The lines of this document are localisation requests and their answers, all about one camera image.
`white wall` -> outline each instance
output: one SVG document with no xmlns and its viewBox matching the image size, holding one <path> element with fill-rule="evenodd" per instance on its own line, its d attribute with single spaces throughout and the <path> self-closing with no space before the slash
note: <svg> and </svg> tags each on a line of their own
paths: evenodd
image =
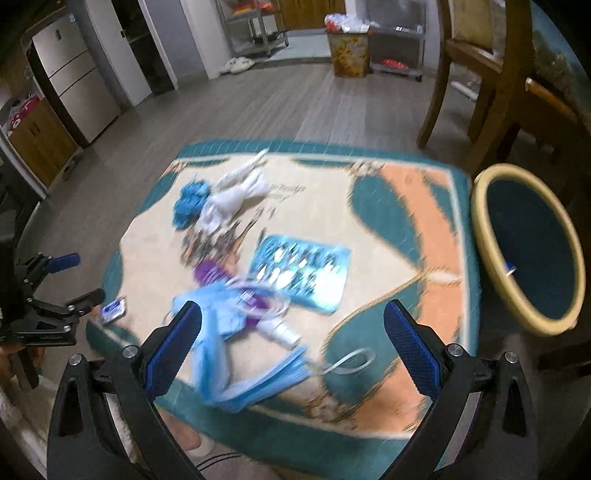
<svg viewBox="0 0 591 480">
<path fill-rule="evenodd" d="M 230 60 L 215 0 L 181 0 L 209 79 L 218 77 L 220 69 Z"/>
</svg>

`refrigerator door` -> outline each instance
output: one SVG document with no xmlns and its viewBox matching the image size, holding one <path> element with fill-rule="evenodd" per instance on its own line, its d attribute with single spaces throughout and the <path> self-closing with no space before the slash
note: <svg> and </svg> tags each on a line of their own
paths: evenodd
<svg viewBox="0 0 591 480">
<path fill-rule="evenodd" d="M 95 62 L 90 56 L 90 52 L 85 51 L 79 57 L 76 57 L 67 65 L 64 65 L 58 72 L 51 77 L 50 82 L 58 95 L 64 93 L 76 81 L 81 79 L 91 70 L 94 70 Z"/>
<path fill-rule="evenodd" d="M 89 142 L 121 113 L 96 69 L 70 86 L 60 100 Z"/>
<path fill-rule="evenodd" d="M 49 78 L 88 50 L 78 25 L 70 22 L 68 15 L 41 30 L 33 37 L 33 43 Z"/>
</svg>

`plastic bag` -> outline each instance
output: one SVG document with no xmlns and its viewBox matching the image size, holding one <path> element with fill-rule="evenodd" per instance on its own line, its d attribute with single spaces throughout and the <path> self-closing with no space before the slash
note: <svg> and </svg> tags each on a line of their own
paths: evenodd
<svg viewBox="0 0 591 480">
<path fill-rule="evenodd" d="M 369 30 L 369 21 L 354 15 L 328 14 L 324 25 L 329 33 L 367 33 Z"/>
</svg>

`black cable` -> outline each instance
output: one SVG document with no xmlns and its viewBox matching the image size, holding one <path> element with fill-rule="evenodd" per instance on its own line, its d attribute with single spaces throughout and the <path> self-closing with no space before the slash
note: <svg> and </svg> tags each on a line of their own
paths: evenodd
<svg viewBox="0 0 591 480">
<path fill-rule="evenodd" d="M 212 460 L 215 460 L 217 458 L 221 458 L 221 457 L 227 457 L 227 456 L 234 456 L 234 455 L 241 455 L 238 452 L 226 452 L 226 453 L 220 453 L 219 455 L 214 455 L 210 458 L 206 458 L 203 462 L 199 463 L 197 465 L 197 468 L 200 468 L 202 465 L 205 465 L 206 463 L 211 462 Z"/>
<path fill-rule="evenodd" d="M 234 455 L 230 455 L 230 456 L 227 456 L 227 457 L 224 457 L 224 458 L 220 458 L 220 459 L 216 460 L 215 462 L 210 463 L 209 465 L 204 466 L 201 470 L 202 471 L 203 470 L 207 470 L 209 467 L 215 465 L 216 463 L 223 462 L 224 460 L 231 460 L 233 458 L 240 458 L 241 456 L 242 455 L 240 455 L 240 453 L 236 453 Z"/>
</svg>

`cushion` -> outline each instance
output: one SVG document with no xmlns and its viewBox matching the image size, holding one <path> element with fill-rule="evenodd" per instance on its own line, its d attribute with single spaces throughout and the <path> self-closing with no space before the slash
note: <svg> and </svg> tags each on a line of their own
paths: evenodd
<svg viewBox="0 0 591 480">
<path fill-rule="evenodd" d="M 452 0 L 452 37 L 492 51 L 490 0 Z"/>
</svg>

